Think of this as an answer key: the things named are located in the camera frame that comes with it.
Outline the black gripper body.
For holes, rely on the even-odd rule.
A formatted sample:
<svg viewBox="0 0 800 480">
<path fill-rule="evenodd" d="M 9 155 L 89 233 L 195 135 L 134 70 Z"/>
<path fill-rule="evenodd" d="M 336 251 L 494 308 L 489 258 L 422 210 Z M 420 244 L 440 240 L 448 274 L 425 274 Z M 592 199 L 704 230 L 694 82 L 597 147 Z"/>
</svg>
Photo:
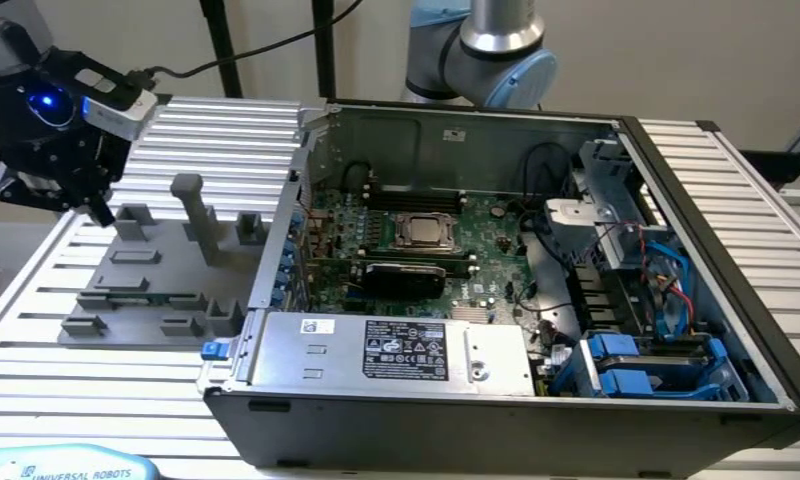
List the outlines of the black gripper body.
<svg viewBox="0 0 800 480">
<path fill-rule="evenodd" d="M 134 106 L 134 83 L 78 51 L 50 49 L 25 71 L 0 77 L 0 200 L 63 212 L 106 195 L 121 178 L 129 140 L 86 117 L 99 104 Z"/>
</svg>

